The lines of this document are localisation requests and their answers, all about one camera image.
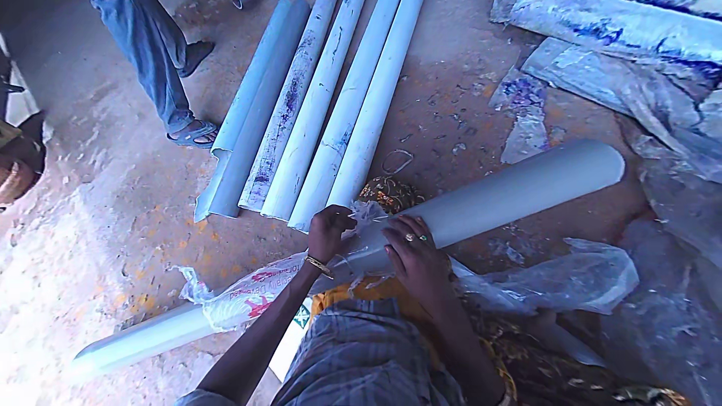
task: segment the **person's right hand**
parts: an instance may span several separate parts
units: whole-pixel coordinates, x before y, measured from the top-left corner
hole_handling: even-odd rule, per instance
[[[396,277],[427,311],[438,299],[455,298],[449,277],[451,263],[446,254],[436,249],[431,231],[421,217],[399,215],[388,221],[381,233],[390,245],[388,258],[396,269]]]

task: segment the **person's left hand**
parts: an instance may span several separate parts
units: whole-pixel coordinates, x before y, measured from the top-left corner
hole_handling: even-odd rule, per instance
[[[341,233],[356,227],[351,213],[351,209],[335,204],[316,213],[308,233],[308,255],[324,264],[331,261],[341,250]]]

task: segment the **person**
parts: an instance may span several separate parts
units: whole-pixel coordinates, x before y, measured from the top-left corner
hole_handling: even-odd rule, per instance
[[[187,44],[183,31],[158,0],[90,2],[135,67],[141,86],[165,125],[166,137],[177,145],[209,149],[218,128],[193,115],[181,77],[191,76],[214,44]]]
[[[424,201],[413,186],[381,176],[359,200],[396,215],[382,231],[396,276],[313,296],[310,327],[273,405],[691,406],[672,389],[571,358],[550,334],[553,311],[515,320],[457,298],[448,256],[424,220],[399,214]],[[342,249],[341,234],[355,226],[349,214],[330,206],[314,216],[312,259],[176,406],[246,404],[311,285],[326,277],[323,264]]]
[[[308,258],[289,285],[203,378],[183,406],[244,405],[325,264],[355,226],[346,207],[311,221]],[[442,360],[403,318],[396,298],[340,301],[312,321],[275,405],[510,405],[501,376],[474,334],[451,283],[448,257],[421,218],[399,216],[383,230],[399,282],[429,316]]]

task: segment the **shirt sleeve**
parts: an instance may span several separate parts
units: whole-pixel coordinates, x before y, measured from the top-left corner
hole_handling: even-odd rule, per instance
[[[173,406],[237,406],[230,399],[217,393],[196,389],[176,400]]]

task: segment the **sandal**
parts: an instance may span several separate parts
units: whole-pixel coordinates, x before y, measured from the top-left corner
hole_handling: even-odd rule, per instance
[[[215,47],[216,44],[206,41],[198,41],[189,45],[186,50],[186,65],[180,69],[176,69],[178,71],[178,76],[191,76],[198,68],[198,65],[201,64],[206,56],[210,55]]]
[[[167,133],[165,137],[168,138],[173,144],[180,145],[181,147],[198,147],[203,150],[208,150],[210,147],[213,146],[215,140],[208,142],[197,142],[196,140],[200,137],[208,136],[208,134],[217,131],[218,126],[209,121],[200,120],[200,122],[201,124],[203,124],[203,126],[194,129],[193,131],[190,131],[188,133],[182,134],[177,139],[172,138],[170,134]]]

